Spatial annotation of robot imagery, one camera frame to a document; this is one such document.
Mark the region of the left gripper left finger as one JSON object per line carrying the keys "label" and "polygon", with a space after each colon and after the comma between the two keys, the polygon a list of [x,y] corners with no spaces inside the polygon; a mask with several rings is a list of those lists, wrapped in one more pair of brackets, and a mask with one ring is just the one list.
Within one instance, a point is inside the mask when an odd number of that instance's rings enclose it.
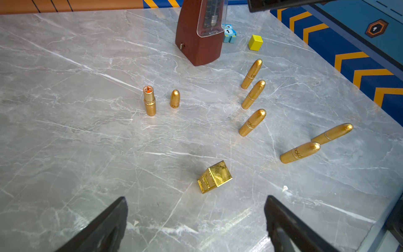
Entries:
{"label": "left gripper left finger", "polygon": [[58,251],[117,252],[125,234],[127,217],[128,204],[121,196]]}

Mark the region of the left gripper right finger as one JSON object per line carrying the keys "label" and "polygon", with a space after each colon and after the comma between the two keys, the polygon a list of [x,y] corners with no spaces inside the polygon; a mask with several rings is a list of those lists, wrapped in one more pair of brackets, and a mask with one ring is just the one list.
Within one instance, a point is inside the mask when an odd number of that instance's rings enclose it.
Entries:
{"label": "left gripper right finger", "polygon": [[337,251],[273,195],[266,199],[264,214],[268,237],[276,252],[293,252],[295,246],[301,252]]}

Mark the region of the gold lipstick base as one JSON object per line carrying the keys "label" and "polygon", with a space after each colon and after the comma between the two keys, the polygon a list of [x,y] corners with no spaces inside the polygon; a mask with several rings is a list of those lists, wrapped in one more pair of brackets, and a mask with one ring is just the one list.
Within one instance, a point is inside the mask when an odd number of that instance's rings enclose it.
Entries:
{"label": "gold lipstick base", "polygon": [[154,89],[152,86],[145,86],[143,88],[144,104],[148,116],[156,115],[156,100],[154,96]]}

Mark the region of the gold lipstick cap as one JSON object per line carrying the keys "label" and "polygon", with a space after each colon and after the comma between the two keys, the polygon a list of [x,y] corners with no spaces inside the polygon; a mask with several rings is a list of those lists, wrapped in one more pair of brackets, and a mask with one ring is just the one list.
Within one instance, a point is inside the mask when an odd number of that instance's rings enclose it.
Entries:
{"label": "gold lipstick cap", "polygon": [[173,90],[170,98],[170,106],[174,109],[177,109],[180,104],[180,99],[181,99],[180,92],[176,89]]}

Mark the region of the gold lipstick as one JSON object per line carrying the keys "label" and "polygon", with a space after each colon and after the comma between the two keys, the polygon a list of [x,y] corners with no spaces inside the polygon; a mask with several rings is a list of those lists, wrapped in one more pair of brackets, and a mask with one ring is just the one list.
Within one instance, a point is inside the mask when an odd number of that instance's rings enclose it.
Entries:
{"label": "gold lipstick", "polygon": [[239,129],[239,134],[243,137],[247,136],[264,120],[266,115],[267,112],[264,109],[255,111]]}
{"label": "gold lipstick", "polygon": [[339,137],[346,135],[354,129],[354,126],[351,123],[344,123],[338,125],[332,129],[329,129],[320,135],[311,139],[312,142],[317,142],[320,145],[333,141]]}
{"label": "gold lipstick", "polygon": [[251,105],[255,102],[255,100],[260,96],[266,86],[266,82],[264,80],[258,81],[252,90],[248,93],[247,97],[242,103],[243,109],[249,109]]}
{"label": "gold lipstick", "polygon": [[301,160],[317,153],[320,148],[321,145],[317,142],[307,142],[280,155],[280,161],[284,164],[287,164],[296,160]]}
{"label": "gold lipstick", "polygon": [[252,67],[249,69],[246,77],[244,78],[242,84],[241,84],[241,88],[242,89],[248,89],[248,87],[250,86],[250,84],[253,82],[253,80],[255,79],[255,77],[257,76],[259,70],[261,69],[262,66],[262,59],[257,59],[254,64],[252,65]]}

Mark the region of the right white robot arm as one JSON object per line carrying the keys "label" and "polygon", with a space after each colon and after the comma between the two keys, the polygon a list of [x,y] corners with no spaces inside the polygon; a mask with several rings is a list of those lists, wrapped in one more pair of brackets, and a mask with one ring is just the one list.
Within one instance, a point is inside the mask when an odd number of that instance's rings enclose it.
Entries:
{"label": "right white robot arm", "polygon": [[281,9],[288,7],[299,7],[309,4],[323,4],[334,0],[248,0],[248,7],[251,13]]}

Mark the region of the gold black square box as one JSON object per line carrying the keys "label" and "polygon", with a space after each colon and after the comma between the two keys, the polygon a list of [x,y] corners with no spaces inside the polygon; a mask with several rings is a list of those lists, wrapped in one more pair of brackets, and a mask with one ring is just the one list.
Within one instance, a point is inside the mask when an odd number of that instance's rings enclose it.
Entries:
{"label": "gold black square box", "polygon": [[203,194],[222,186],[223,184],[232,180],[224,161],[220,161],[211,167],[208,167],[203,175],[197,180],[200,190]]}

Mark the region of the yellow green cube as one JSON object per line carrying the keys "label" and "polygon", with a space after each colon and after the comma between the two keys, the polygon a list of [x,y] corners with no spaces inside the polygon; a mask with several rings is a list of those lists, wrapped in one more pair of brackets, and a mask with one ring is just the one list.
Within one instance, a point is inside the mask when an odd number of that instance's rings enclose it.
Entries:
{"label": "yellow green cube", "polygon": [[259,35],[252,35],[248,43],[248,47],[252,51],[259,51],[263,45],[263,39]]}

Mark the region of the blue owl toy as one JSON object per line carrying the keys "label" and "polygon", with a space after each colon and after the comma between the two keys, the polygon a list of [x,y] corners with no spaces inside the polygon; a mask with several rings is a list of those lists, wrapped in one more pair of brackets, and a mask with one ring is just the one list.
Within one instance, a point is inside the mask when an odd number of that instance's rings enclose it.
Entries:
{"label": "blue owl toy", "polygon": [[237,32],[233,29],[231,24],[222,24],[222,29],[224,30],[223,43],[234,44],[237,39]]}

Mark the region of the dark red metronome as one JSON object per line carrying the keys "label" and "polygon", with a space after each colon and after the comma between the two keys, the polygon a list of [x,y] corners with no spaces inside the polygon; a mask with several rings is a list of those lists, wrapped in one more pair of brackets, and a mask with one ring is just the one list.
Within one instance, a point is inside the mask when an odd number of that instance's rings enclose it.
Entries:
{"label": "dark red metronome", "polygon": [[225,0],[183,1],[175,44],[194,66],[212,63],[220,57],[227,7]]}

